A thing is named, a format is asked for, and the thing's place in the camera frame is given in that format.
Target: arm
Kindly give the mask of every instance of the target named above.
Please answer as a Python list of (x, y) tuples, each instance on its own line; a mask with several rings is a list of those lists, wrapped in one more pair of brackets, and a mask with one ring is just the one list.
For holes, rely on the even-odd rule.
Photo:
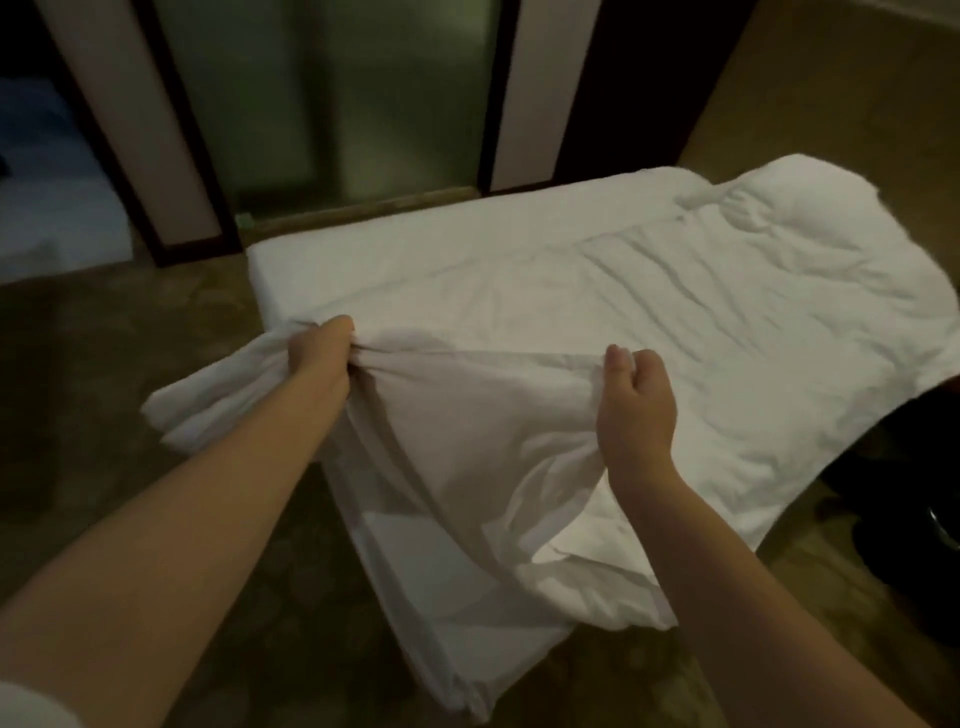
[(613, 493), (731, 725), (925, 726), (797, 603), (677, 474), (660, 357), (607, 352), (597, 437)]
[(89, 728), (158, 726), (340, 414), (352, 328), (295, 337), (291, 376), (230, 434), (34, 576), (0, 613), (0, 679)]

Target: forearm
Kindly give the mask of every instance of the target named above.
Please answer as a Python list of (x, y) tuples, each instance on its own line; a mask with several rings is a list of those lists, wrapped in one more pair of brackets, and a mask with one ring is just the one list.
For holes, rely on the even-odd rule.
[(922, 726), (673, 470), (614, 492), (732, 725)]
[(223, 440), (87, 531), (0, 614), (0, 678), (53, 695), (90, 728), (158, 725), (347, 386), (346, 375), (291, 377)]

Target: person's left hand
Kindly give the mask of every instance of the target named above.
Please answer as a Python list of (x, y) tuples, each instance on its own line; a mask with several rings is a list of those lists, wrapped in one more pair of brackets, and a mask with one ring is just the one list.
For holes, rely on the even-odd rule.
[(310, 326), (287, 343), (291, 376), (309, 376), (328, 387), (349, 389), (347, 362), (353, 336), (353, 319), (337, 316), (322, 326)]

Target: finger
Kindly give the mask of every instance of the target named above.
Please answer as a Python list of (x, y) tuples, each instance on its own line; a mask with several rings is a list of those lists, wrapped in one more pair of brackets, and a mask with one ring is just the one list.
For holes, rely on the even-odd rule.
[(603, 360), (604, 392), (625, 393), (634, 389), (634, 371), (630, 354), (616, 344), (607, 347)]
[(352, 334), (354, 331), (353, 319), (347, 315), (341, 314), (340, 316), (334, 316), (332, 319), (324, 322), (321, 328), (325, 328), (329, 331), (336, 331), (340, 334)]
[(634, 352), (634, 364), (636, 365), (637, 388), (661, 379), (668, 379), (663, 359), (652, 349)]

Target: door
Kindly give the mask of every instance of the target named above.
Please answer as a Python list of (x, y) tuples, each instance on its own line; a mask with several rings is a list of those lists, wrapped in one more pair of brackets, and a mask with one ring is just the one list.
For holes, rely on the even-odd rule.
[(477, 184), (497, 0), (153, 0), (150, 12), (235, 214)]

